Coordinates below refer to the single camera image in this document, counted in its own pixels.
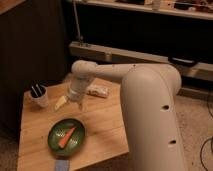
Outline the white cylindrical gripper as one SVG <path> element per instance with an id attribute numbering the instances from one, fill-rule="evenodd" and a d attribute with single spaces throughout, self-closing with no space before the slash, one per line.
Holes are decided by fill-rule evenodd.
<path id="1" fill-rule="evenodd" d="M 68 87 L 67 96 L 71 101 L 81 101 L 84 98 L 87 87 L 91 84 L 91 78 L 79 78 L 73 76 Z M 54 110 L 59 110 L 68 101 L 68 98 L 63 95 L 55 104 Z M 79 110 L 83 110 L 83 102 L 78 102 Z"/>

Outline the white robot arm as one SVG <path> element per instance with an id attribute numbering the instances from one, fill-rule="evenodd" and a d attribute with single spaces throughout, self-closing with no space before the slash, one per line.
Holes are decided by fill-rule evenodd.
<path id="1" fill-rule="evenodd" d="M 181 88 L 178 70 L 168 64 L 111 64 L 78 60 L 71 84 L 55 107 L 80 103 L 96 78 L 119 83 L 120 104 L 135 171 L 188 171 L 174 97 Z"/>

